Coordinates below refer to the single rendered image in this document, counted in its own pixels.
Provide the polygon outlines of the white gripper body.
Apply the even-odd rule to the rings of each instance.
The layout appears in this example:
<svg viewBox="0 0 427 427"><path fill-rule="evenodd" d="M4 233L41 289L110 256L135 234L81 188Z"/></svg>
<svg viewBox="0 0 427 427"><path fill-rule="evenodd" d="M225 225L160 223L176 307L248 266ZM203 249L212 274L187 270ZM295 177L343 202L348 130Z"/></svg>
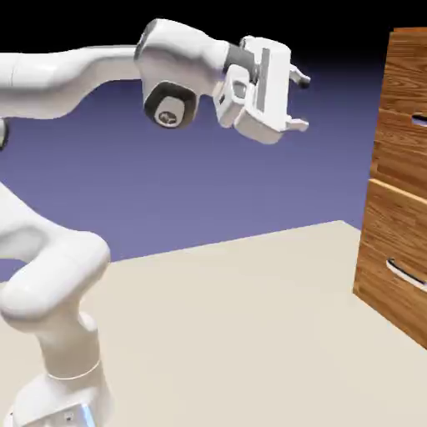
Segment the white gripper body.
<svg viewBox="0 0 427 427"><path fill-rule="evenodd" d="M244 37L244 48L254 54L258 81L246 90L244 106L234 121L243 136L263 144L277 143L289 118L291 50L267 38Z"/></svg>

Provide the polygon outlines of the wooden cabinet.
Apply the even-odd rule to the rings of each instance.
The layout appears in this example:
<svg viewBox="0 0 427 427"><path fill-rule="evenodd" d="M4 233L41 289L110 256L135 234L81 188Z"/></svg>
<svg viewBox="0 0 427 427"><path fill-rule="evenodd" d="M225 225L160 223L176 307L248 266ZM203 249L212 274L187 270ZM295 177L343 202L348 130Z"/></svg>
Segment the wooden cabinet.
<svg viewBox="0 0 427 427"><path fill-rule="evenodd" d="M427 28L389 35L353 292L427 349Z"/></svg>

